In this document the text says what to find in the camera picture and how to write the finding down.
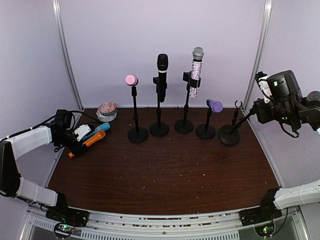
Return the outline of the orange microphone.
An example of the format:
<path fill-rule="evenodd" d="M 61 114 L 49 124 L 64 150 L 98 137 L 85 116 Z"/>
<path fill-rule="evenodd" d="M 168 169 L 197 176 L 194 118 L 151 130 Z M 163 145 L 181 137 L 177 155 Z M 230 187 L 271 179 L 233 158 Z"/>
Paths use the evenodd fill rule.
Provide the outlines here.
<path fill-rule="evenodd" d="M 84 154 L 91 145 L 102 140 L 105 136 L 106 132 L 104 130 L 97 131 L 93 136 L 83 141 L 80 147 L 76 148 L 74 151 L 71 151 L 68 156 L 73 158 L 75 156 Z"/>

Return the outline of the blue microphone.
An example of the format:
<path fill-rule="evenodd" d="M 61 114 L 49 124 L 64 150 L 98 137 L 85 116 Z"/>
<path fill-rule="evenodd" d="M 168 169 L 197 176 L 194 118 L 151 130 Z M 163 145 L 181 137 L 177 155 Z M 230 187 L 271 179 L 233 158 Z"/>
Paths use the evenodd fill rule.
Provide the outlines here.
<path fill-rule="evenodd" d="M 94 136 L 98 131 L 108 131 L 111 128 L 110 124 L 108 122 L 105 122 L 103 124 L 100 124 L 99 126 L 97 126 L 93 132 L 91 133 L 87 133 L 85 136 L 82 137 L 81 141 L 84 142 L 87 139 L 91 138 L 92 136 Z"/>

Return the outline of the mic stand front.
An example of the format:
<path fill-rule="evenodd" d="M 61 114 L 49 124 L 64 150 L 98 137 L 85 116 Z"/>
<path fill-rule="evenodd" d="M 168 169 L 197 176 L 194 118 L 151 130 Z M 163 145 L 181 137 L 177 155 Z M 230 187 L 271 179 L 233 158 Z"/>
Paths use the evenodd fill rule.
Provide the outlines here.
<path fill-rule="evenodd" d="M 240 142 L 240 134 L 238 129 L 242 124 L 247 121 L 251 116 L 255 115 L 257 111 L 254 107 L 249 110 L 249 113 L 235 125 L 225 124 L 218 130 L 218 139 L 225 146 L 235 146 Z"/>

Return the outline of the purple microphone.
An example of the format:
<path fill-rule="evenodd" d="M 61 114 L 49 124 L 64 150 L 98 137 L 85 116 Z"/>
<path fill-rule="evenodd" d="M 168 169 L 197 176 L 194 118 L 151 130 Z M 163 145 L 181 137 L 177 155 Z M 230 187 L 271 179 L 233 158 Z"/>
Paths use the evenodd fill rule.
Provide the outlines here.
<path fill-rule="evenodd" d="M 206 99 L 206 105 L 213 113 L 220 113 L 223 110 L 223 104 L 218 100 Z"/>

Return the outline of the pink microphone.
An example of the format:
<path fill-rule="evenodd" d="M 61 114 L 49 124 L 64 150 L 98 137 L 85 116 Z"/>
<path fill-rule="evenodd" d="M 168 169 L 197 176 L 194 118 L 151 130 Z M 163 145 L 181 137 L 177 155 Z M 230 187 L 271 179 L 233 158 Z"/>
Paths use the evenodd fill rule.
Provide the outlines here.
<path fill-rule="evenodd" d="M 139 80 L 134 74 L 129 74 L 125 77 L 125 83 L 130 87 L 135 87 Z"/>

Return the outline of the black microphone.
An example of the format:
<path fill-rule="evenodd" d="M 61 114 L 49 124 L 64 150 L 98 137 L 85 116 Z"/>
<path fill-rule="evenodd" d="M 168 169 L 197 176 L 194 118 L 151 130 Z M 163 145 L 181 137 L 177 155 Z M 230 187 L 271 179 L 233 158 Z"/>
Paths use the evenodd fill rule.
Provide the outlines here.
<path fill-rule="evenodd" d="M 157 69 L 158 69 L 158 96 L 159 101 L 163 103 L 166 97 L 167 90 L 167 71 L 169 66 L 168 55 L 165 53 L 161 53 L 157 57 Z"/>

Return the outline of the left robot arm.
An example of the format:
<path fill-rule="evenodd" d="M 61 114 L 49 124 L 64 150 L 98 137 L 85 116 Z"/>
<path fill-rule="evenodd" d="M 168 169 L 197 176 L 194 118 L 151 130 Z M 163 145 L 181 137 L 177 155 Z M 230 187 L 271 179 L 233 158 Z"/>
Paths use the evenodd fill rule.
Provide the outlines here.
<path fill-rule="evenodd" d="M 16 164 L 18 158 L 48 144 L 57 149 L 67 147 L 73 155 L 83 153 L 86 146 L 82 139 L 92 133 L 94 127 L 83 124 L 72 128 L 73 116 L 73 112 L 59 109 L 44 122 L 0 140 L 0 194 L 45 207 L 50 219 L 84 226 L 89 217 L 87 211 L 69 207 L 63 193 L 22 177 Z"/>

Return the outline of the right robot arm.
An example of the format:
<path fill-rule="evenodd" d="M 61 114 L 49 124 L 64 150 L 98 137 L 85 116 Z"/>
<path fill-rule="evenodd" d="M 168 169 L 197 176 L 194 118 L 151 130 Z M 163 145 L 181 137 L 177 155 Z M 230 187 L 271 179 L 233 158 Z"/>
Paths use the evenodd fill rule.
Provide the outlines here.
<path fill-rule="evenodd" d="M 320 131 L 320 93 L 312 91 L 306 97 L 292 70 L 274 75 L 258 72 L 255 80 L 264 95 L 253 104 L 253 109 L 261 124 L 277 121 L 281 127 L 289 125 L 292 138 L 298 138 L 298 130 L 308 124 L 315 132 Z M 274 188 L 266 192 L 259 207 L 253 210 L 255 219 L 268 221 L 282 216 L 282 210 L 320 200 L 320 182 L 292 187 Z"/>

